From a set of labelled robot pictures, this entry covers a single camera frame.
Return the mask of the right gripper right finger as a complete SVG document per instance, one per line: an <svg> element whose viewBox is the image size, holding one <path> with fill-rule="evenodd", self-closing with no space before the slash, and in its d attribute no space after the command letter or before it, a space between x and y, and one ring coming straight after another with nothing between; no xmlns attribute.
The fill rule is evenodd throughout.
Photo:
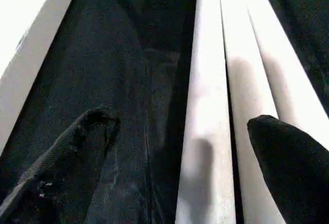
<svg viewBox="0 0 329 224"><path fill-rule="evenodd" d="M286 223L328 223L328 150L270 115L247 123L264 181Z"/></svg>

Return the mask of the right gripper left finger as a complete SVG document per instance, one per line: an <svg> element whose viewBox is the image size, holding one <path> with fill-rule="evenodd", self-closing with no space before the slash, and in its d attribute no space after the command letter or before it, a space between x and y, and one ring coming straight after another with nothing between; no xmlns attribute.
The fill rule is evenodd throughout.
<svg viewBox="0 0 329 224"><path fill-rule="evenodd" d="M21 175L1 204L1 223L84 223L120 118L80 115Z"/></svg>

